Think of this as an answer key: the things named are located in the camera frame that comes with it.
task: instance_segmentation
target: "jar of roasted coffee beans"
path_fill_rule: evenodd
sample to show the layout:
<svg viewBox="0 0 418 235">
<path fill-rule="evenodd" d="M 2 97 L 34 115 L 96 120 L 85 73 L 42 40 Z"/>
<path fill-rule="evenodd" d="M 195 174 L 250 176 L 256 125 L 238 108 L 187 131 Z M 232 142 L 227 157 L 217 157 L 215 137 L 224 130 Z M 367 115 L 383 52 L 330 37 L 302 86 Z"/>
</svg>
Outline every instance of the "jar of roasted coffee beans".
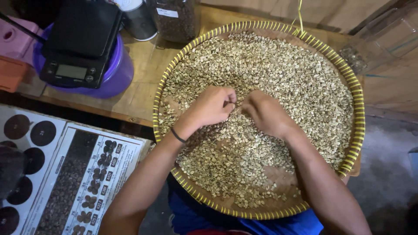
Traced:
<svg viewBox="0 0 418 235">
<path fill-rule="evenodd" d="M 189 43 L 199 35 L 200 0 L 147 0 L 161 37 Z"/>
</svg>

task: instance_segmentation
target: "woven bamboo tray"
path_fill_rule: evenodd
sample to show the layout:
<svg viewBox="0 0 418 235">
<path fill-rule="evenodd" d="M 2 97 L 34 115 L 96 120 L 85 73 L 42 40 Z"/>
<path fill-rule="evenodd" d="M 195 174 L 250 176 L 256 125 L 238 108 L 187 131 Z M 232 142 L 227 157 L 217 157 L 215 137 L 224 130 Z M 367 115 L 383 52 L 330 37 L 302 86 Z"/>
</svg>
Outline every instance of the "woven bamboo tray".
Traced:
<svg viewBox="0 0 418 235">
<path fill-rule="evenodd" d="M 340 178 L 347 176 L 347 172 L 352 169 L 354 161 L 360 153 L 360 149 L 364 140 L 365 131 L 365 117 L 364 117 L 364 102 L 363 102 L 363 90 L 360 82 L 357 80 L 353 70 L 344 61 L 344 59 L 338 55 L 332 48 L 315 38 L 315 36 L 304 31 L 301 32 L 300 28 L 282 24 L 278 22 L 270 21 L 245 21 L 231 23 L 225 26 L 221 26 L 214 30 L 211 30 L 198 38 L 194 39 L 191 43 L 186 45 L 177 56 L 171 61 L 164 71 L 161 78 L 159 87 L 157 88 L 153 106 L 153 128 L 154 135 L 157 143 L 161 141 L 162 135 L 159 131 L 158 113 L 162 112 L 160 105 L 161 93 L 166 84 L 167 78 L 170 73 L 176 67 L 176 64 L 187 54 L 192 48 L 196 47 L 205 40 L 211 37 L 221 37 L 227 39 L 230 33 L 239 33 L 242 31 L 252 31 L 257 35 L 269 37 L 272 39 L 285 39 L 286 42 L 293 45 L 302 46 L 303 48 L 318 52 L 328 59 L 330 64 L 333 64 L 334 69 L 340 74 L 340 78 L 343 84 L 345 84 L 351 91 L 353 96 L 354 115 L 352 134 L 350 139 L 350 145 L 345 150 L 346 157 L 336 173 Z M 282 169 L 276 169 L 274 167 L 265 167 L 264 173 L 268 176 L 270 182 L 277 184 L 275 192 L 277 194 L 286 193 L 287 200 L 275 200 L 273 198 L 265 199 L 265 206 L 259 208 L 245 209 L 240 208 L 234 204 L 234 197 L 224 199 L 222 197 L 212 198 L 211 193 L 197 186 L 192 180 L 187 178 L 187 175 L 181 170 L 181 167 L 176 163 L 171 170 L 171 173 L 176 178 L 178 183 L 199 203 L 206 204 L 211 208 L 220 211 L 221 213 L 242 217 L 247 219 L 256 220 L 270 220 L 283 218 L 291 215 L 298 214 L 309 208 L 309 205 L 304 201 L 304 197 L 298 195 L 298 181 L 296 174 L 291 175 Z"/>
</svg>

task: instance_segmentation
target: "blue clothing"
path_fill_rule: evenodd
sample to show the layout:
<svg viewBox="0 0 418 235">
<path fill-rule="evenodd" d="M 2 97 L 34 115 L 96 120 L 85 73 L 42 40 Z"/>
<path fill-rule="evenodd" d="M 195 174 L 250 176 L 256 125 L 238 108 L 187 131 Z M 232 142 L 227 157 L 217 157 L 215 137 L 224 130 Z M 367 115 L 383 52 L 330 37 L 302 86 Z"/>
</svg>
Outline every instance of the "blue clothing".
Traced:
<svg viewBox="0 0 418 235">
<path fill-rule="evenodd" d="M 312 209 L 275 220 L 242 219 L 198 203 L 171 174 L 168 186 L 168 204 L 175 215 L 172 224 L 180 235 L 201 229 L 243 230 L 253 235 L 318 235 L 324 228 Z"/>
</svg>

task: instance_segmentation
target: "orange container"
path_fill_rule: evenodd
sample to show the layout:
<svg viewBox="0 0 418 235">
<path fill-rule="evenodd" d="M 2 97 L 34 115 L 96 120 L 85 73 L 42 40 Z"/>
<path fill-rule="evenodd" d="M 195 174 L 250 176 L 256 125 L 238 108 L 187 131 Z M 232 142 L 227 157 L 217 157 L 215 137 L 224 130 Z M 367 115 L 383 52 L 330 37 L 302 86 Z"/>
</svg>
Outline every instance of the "orange container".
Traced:
<svg viewBox="0 0 418 235">
<path fill-rule="evenodd" d="M 0 89 L 15 92 L 28 70 L 27 63 L 0 56 Z"/>
</svg>

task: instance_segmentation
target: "black wristband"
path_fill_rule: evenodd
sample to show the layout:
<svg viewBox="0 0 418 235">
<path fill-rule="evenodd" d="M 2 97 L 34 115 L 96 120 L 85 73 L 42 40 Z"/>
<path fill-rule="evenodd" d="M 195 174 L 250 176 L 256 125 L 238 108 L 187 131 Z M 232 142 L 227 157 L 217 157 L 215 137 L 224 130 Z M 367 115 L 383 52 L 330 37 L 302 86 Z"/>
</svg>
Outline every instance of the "black wristband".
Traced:
<svg viewBox="0 0 418 235">
<path fill-rule="evenodd" d="M 178 134 L 174 131 L 174 129 L 173 128 L 171 128 L 171 132 L 173 133 L 173 135 L 179 140 L 179 141 L 181 141 L 182 143 L 186 143 L 186 141 L 184 140 L 184 139 L 182 139 L 182 138 L 180 138 L 179 136 L 178 136 Z"/>
</svg>

